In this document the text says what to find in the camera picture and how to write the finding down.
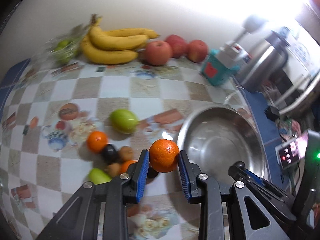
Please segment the green mango-shaped fruit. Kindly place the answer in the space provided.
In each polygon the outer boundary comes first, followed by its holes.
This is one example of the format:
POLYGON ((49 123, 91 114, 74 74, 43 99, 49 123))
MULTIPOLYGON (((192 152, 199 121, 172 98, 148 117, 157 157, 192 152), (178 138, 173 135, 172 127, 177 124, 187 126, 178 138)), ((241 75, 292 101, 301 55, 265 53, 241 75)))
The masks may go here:
POLYGON ((112 177, 99 168, 93 168, 88 174, 89 180, 95 185, 108 183, 112 180, 112 177))

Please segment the large orange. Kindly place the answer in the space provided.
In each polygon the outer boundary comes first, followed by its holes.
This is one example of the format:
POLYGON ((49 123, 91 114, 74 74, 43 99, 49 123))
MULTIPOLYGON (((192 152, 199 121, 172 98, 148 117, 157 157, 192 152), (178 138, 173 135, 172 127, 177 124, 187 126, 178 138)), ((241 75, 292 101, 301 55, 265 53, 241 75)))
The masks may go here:
POLYGON ((168 173, 177 167, 179 152, 174 141, 158 139, 149 148, 149 162, 157 172, 168 173))

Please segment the smartphone on stand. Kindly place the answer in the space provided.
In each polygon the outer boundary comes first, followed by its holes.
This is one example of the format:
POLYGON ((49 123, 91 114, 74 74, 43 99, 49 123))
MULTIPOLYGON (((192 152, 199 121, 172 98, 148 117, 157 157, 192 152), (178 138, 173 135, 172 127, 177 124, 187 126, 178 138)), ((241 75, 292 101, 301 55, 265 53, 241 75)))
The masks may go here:
POLYGON ((290 139, 275 147, 277 162, 283 170, 297 164, 305 157, 310 131, 308 129, 301 136, 290 139))

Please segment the orange lower left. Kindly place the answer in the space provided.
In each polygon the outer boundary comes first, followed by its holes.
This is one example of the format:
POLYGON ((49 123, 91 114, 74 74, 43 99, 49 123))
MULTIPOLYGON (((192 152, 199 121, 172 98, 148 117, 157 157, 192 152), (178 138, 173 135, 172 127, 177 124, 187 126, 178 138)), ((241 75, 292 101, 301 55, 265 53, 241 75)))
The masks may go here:
POLYGON ((129 166, 131 164, 136 163, 136 162, 137 162, 136 160, 128 160, 128 161, 123 162, 120 167, 119 174, 126 173, 129 166))

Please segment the small brown fruit upper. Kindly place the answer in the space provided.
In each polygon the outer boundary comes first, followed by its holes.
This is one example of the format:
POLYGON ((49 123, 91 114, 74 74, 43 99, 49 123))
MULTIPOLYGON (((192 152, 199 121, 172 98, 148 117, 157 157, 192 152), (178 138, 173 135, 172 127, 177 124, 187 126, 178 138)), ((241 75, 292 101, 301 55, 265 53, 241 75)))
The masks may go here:
POLYGON ((120 150, 118 151, 118 155, 121 162, 133 160, 134 158, 134 152, 130 146, 121 147, 120 150))

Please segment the checkered printed tablecloth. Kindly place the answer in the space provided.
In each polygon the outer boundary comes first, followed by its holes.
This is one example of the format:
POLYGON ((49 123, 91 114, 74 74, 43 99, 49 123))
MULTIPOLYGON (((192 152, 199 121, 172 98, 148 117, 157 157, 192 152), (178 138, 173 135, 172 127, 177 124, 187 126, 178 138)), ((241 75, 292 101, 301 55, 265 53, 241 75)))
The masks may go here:
POLYGON ((158 139, 175 140, 197 109, 231 107, 252 122, 232 80, 211 86, 186 58, 58 72, 24 61, 1 83, 1 211, 18 239, 35 239, 90 173, 115 175, 87 147, 104 133, 128 163, 158 139))

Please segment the green fruit far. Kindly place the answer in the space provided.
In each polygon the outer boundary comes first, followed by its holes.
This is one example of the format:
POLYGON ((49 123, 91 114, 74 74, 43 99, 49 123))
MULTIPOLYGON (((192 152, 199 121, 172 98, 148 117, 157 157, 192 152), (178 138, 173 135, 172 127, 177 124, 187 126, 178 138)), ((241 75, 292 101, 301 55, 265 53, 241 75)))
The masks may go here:
POLYGON ((116 109, 109 115, 111 126, 123 134, 132 134, 139 121, 136 115, 127 109, 116 109))

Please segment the teal plastic box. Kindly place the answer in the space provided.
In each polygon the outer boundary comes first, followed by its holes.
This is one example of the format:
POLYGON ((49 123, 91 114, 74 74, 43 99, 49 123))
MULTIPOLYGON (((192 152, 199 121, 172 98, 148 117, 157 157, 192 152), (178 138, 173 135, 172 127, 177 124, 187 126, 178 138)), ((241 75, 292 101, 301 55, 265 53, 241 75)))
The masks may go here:
POLYGON ((220 86, 225 83, 231 75, 235 75, 239 69, 239 65, 231 68, 225 67, 217 58, 218 50, 212 49, 208 59, 205 60, 201 74, 208 80, 212 86, 220 86))

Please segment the white power strip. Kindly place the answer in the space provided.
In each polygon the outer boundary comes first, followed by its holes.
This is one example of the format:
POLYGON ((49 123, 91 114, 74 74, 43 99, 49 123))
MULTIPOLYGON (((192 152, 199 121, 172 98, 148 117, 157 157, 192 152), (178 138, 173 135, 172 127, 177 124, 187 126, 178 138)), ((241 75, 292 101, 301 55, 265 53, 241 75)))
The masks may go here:
POLYGON ((232 68, 237 65, 244 53, 243 48, 240 46, 240 40, 246 34, 252 34, 260 29, 266 21, 263 18, 257 16, 249 16, 242 24, 242 31, 234 38, 234 40, 228 41, 224 46, 219 48, 219 52, 216 54, 216 58, 227 68, 232 68))

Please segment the red apple right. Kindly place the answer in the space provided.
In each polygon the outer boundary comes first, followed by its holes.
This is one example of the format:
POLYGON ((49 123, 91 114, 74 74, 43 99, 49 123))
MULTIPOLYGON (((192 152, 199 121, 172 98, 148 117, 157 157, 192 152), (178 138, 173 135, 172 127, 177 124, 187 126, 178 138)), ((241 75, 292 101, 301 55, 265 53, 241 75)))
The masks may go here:
POLYGON ((188 44, 188 52, 187 52, 187 59, 195 62, 200 63, 202 62, 208 54, 208 46, 205 42, 201 40, 192 40, 188 44))

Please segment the clear bag of green fruit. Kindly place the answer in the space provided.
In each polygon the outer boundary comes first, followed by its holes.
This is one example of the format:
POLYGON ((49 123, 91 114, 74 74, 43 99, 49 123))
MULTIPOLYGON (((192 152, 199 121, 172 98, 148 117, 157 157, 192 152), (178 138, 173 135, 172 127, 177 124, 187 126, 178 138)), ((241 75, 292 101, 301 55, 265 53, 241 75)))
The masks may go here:
POLYGON ((80 41, 87 34, 88 25, 77 25, 69 32, 48 40, 35 55, 36 62, 47 68, 66 65, 77 57, 80 41))

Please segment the red apple middle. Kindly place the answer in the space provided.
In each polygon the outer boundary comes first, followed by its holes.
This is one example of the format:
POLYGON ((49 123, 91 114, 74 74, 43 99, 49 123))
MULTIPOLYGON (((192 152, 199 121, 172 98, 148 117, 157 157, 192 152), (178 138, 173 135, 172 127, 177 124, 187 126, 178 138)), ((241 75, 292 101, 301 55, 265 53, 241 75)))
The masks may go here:
POLYGON ((172 49, 172 57, 179 59, 187 53, 188 44, 185 39, 178 35, 169 35, 165 42, 167 42, 172 49))

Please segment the yellow banana bunch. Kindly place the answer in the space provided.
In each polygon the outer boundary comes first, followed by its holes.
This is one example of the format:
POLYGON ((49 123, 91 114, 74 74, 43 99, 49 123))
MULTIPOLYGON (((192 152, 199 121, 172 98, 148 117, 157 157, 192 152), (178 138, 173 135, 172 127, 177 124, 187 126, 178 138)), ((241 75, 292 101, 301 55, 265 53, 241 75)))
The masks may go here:
POLYGON ((126 28, 104 31, 100 27, 101 16, 93 14, 87 34, 80 42, 84 56, 96 64, 124 64, 135 60, 139 50, 148 40, 159 37, 158 33, 147 28, 126 28))

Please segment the red apple front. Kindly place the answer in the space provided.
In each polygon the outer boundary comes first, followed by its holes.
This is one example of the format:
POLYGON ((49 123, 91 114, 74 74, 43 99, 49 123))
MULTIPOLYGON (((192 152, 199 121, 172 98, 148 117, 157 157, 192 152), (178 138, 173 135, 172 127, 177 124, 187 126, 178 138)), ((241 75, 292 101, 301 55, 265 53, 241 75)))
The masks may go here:
POLYGON ((145 60, 154 66, 162 66, 172 57, 172 48, 165 41, 153 41, 146 45, 145 60))

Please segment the white chair frame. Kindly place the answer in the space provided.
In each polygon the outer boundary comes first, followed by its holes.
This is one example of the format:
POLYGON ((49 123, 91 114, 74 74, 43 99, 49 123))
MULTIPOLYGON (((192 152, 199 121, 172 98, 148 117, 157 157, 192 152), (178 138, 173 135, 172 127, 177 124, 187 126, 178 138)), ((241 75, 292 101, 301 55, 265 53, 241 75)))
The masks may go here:
POLYGON ((270 81, 280 96, 271 101, 281 116, 300 117, 319 97, 319 70, 301 74, 291 81, 283 70, 271 75, 270 81))

